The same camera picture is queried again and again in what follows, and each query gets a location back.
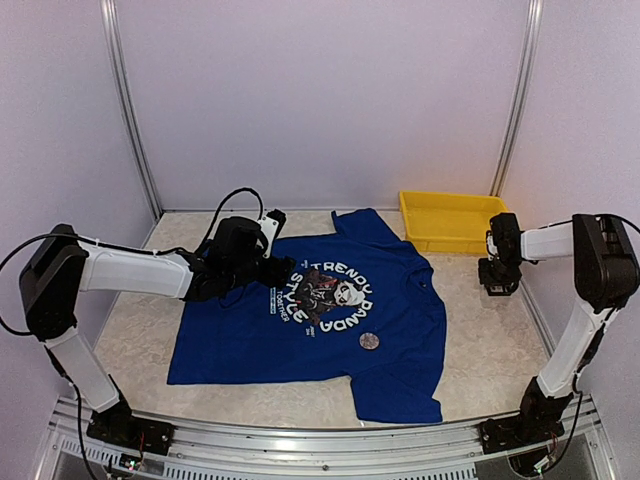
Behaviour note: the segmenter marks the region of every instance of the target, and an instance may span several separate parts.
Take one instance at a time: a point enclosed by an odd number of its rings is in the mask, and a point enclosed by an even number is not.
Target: t-shirt sleeve
[[[353,376],[351,391],[360,420],[389,423],[442,422],[432,398],[442,368],[405,360]]]
[[[356,242],[368,245],[389,245],[400,242],[398,236],[372,208],[338,215],[331,212],[336,232]]]

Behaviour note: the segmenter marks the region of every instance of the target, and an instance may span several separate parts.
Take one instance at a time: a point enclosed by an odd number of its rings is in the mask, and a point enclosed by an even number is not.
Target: blue t-shirt
[[[374,210],[332,218],[337,233],[275,242],[275,256],[297,261],[283,290],[253,283],[186,305],[169,384],[350,375],[360,419],[442,421],[432,395],[446,315],[433,269]]]

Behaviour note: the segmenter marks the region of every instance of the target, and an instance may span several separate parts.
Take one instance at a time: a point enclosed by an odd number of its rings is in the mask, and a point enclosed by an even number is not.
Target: white wall
[[[67,222],[140,245],[152,219],[127,143],[99,2],[0,2],[0,257]],[[2,272],[2,318],[24,329],[17,288],[28,255]],[[113,301],[79,300],[94,341]],[[0,477],[28,478],[63,383],[41,345],[0,331]]]
[[[163,206],[242,185],[283,207],[488,193],[528,3],[119,1]]]
[[[522,228],[572,213],[640,224],[640,3],[546,0],[530,94],[504,198]],[[640,238],[629,229],[640,255]],[[559,339],[571,261],[524,275]],[[581,383],[593,392],[623,479],[640,465],[640,295],[609,329]]]

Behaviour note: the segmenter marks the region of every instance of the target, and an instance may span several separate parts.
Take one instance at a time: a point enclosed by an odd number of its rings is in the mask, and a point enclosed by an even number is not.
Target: metal track
[[[507,178],[507,170],[511,163],[511,156],[516,144],[520,121],[524,112],[524,105],[529,90],[531,73],[533,71],[533,60],[538,44],[538,32],[540,31],[540,20],[542,17],[543,0],[529,0],[529,11],[527,15],[527,26],[525,30],[524,46],[522,47],[522,56],[520,58],[520,68],[518,70],[518,79],[516,81],[516,91],[511,104],[511,112],[509,114],[509,123],[507,131],[500,149],[500,158],[498,160],[498,168],[496,169],[491,191],[489,195],[500,196]]]
[[[563,421],[567,431],[576,410],[573,401]],[[83,409],[86,431],[91,411]],[[38,480],[49,480],[51,464],[61,451],[79,456],[76,431],[77,405],[62,398],[49,423],[45,459]],[[148,454],[148,478],[188,480],[261,480],[309,477],[373,479],[459,480],[475,479],[475,462],[504,456],[485,456],[478,439],[477,424],[483,419],[419,427],[350,430],[297,430],[242,427],[149,415],[176,426],[174,443],[167,457]],[[600,420],[590,396],[585,396],[576,434],[599,435]],[[106,465],[119,459],[120,449],[85,437],[91,460]],[[527,450],[513,450],[509,454]],[[613,471],[600,458],[599,471]],[[601,477],[608,480],[613,476]]]
[[[142,181],[147,203],[149,204],[154,220],[157,222],[162,216],[163,210],[160,203],[160,196],[158,195],[158,190],[153,180],[153,175],[151,174],[149,162],[147,161],[147,155],[142,145],[138,120],[133,109],[131,92],[129,91],[129,83],[127,81],[127,71],[124,65],[122,43],[120,41],[120,30],[118,29],[116,3],[115,0],[101,0],[100,3],[102,7],[104,32],[107,39],[107,47],[109,48],[109,58],[111,59],[111,68],[116,82],[116,90],[120,100],[122,118],[127,127],[127,135],[131,142],[136,168]]]

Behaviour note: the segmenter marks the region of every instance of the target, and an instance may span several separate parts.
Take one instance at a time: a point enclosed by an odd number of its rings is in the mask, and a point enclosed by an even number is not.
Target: panda graphic
[[[293,298],[311,324],[318,325],[322,314],[337,307],[357,307],[364,301],[365,294],[348,280],[311,268],[304,273]]]

